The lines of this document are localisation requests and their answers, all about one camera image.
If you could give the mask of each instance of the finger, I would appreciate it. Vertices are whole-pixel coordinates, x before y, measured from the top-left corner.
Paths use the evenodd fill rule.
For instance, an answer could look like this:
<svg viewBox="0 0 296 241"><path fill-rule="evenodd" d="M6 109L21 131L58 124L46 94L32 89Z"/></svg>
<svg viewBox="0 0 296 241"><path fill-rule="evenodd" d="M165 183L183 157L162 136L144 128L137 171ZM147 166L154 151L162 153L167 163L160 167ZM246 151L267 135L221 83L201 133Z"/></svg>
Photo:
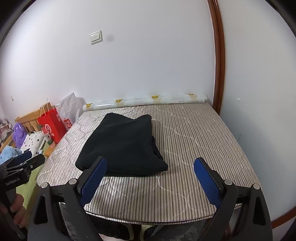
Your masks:
<svg viewBox="0 0 296 241"><path fill-rule="evenodd" d="M13 222L15 225L19 225L19 223L22 221L26 213L25 207L22 207L13 217Z"/></svg>
<svg viewBox="0 0 296 241"><path fill-rule="evenodd" d="M13 204L10 206L11 212L15 213L22 208L22 204L24 203L24 198L20 194L16 194L15 200Z"/></svg>
<svg viewBox="0 0 296 241"><path fill-rule="evenodd" d="M26 226L26 221L27 221L27 217L26 217L26 214L25 214L25 216L23 217L22 221L19 224L19 227L23 228L24 226Z"/></svg>

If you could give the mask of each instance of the black towel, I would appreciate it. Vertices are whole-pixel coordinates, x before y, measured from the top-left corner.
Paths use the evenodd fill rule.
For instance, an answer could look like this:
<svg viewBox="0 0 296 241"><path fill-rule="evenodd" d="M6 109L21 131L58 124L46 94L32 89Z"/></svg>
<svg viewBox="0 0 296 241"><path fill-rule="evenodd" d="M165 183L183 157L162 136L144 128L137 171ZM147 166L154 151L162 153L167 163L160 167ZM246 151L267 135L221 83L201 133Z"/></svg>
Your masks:
<svg viewBox="0 0 296 241"><path fill-rule="evenodd" d="M99 156L107 160L106 176L149 176L168 169L152 136L150 115L136 119L115 113L105 115L75 165L84 171Z"/></svg>

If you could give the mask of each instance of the white wall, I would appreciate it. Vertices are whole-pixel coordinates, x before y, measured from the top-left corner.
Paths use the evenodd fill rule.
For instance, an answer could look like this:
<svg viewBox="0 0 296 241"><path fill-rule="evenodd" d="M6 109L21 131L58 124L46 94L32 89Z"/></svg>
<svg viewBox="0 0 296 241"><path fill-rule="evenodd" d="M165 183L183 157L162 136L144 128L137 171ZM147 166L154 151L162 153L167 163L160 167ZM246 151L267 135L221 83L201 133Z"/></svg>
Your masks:
<svg viewBox="0 0 296 241"><path fill-rule="evenodd" d="M103 42L91 45L98 30ZM37 0L0 49L0 102L11 120L71 92L86 102L168 93L212 100L214 78L205 0Z"/></svg>
<svg viewBox="0 0 296 241"><path fill-rule="evenodd" d="M5 117L1 103L0 103L0 119L3 119Z"/></svg>
<svg viewBox="0 0 296 241"><path fill-rule="evenodd" d="M296 38L264 0L219 5L226 42L220 116L259 177L274 220L296 206Z"/></svg>

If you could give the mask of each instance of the person's leg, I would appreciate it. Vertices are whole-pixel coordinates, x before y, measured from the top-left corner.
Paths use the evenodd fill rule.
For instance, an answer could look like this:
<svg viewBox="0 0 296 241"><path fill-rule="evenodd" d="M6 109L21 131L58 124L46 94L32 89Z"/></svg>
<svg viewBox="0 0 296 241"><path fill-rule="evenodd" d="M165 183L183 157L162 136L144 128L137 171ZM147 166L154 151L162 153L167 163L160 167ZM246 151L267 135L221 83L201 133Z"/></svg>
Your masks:
<svg viewBox="0 0 296 241"><path fill-rule="evenodd" d="M63 203L60 203L59 205L60 205L62 216L66 224L66 228L68 230L70 238L74 241L80 241L78 235L75 232L74 227L71 224L71 219L69 217L66 205ZM96 231L98 232L98 234L103 234L109 237L123 239L123 240L133 239L133 230L129 230L129 228L126 225L119 222L114 222L111 220L99 218L90 214L87 214L87 215L90 221L92 222L93 226L95 227Z"/></svg>
<svg viewBox="0 0 296 241"><path fill-rule="evenodd" d="M192 223L163 225L155 229L146 241L195 241L201 233L205 220Z"/></svg>

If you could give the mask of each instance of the striped mattress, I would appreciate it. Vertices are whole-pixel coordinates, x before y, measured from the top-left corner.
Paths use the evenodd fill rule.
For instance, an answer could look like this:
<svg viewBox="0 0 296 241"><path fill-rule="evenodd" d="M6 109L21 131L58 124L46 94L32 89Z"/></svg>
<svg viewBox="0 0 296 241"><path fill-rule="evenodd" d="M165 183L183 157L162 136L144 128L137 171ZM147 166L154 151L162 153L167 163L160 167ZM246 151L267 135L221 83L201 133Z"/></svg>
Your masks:
<svg viewBox="0 0 296 241"><path fill-rule="evenodd" d="M193 171L203 157L223 179L250 187L259 180L239 144L208 103L162 104L84 112L59 142L37 178L38 185L65 184L78 178L75 162L84 143L107 113L130 118L152 116L152 134L168 171L150 177L104 177L87 212L136 224L186 223L211 217Z"/></svg>

